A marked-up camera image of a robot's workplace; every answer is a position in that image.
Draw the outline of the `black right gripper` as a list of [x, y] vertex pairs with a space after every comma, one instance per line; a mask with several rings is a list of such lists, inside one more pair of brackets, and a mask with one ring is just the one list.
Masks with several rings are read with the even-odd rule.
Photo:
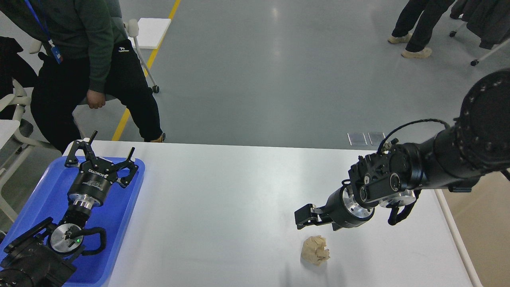
[[355, 228], [368, 222], [375, 214], [375, 209], [367, 209], [355, 200], [352, 188], [344, 185], [331, 194], [325, 206], [318, 208], [315, 204], [306, 204], [294, 212], [297, 230], [307, 226], [332, 224], [333, 230]]

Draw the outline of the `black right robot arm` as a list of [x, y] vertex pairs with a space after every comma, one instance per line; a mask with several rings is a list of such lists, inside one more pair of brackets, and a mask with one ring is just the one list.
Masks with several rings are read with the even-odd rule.
[[467, 93], [453, 126], [420, 144], [383, 140], [376, 153], [359, 156], [324, 206], [295, 211], [297, 229], [355, 228], [378, 205], [390, 208], [393, 226], [409, 216], [423, 189], [468, 193], [483, 175], [499, 171], [508, 177], [509, 85], [509, 69], [490, 73]]

